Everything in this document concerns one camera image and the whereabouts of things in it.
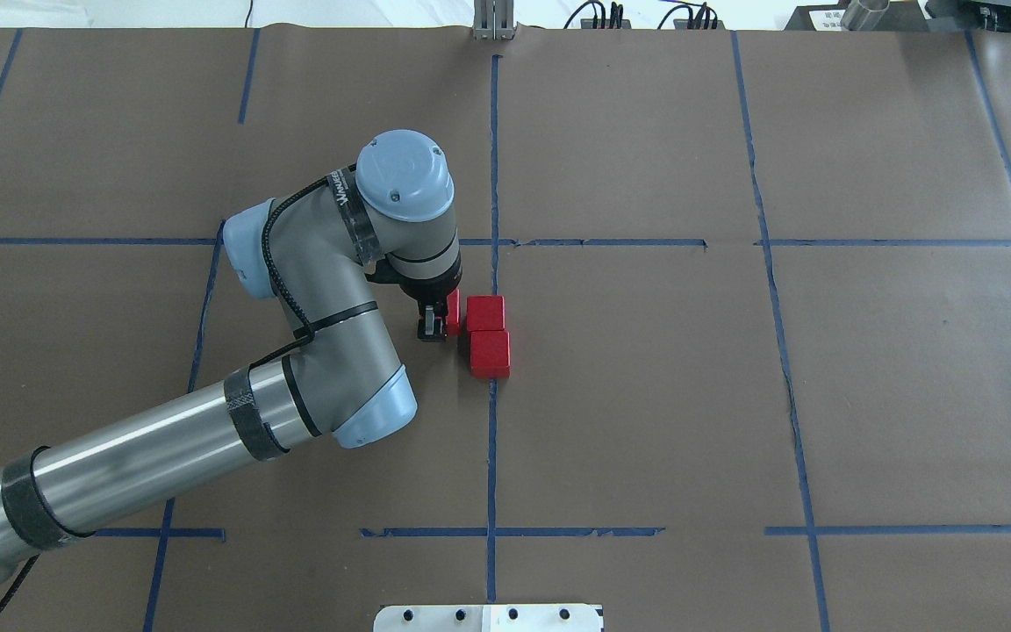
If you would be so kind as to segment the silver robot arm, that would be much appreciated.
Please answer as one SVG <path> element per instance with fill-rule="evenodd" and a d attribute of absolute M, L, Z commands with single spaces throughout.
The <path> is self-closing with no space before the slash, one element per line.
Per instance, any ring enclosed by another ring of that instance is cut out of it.
<path fill-rule="evenodd" d="M 18 564 L 313 437 L 354 449 L 416 415 L 373 284 L 417 304 L 422 341 L 448 336 L 462 257 L 447 156 L 425 133 L 374 136 L 356 162 L 229 217 L 229 264 L 276 298 L 285 347 L 224 380 L 0 468 L 0 585 Z"/>

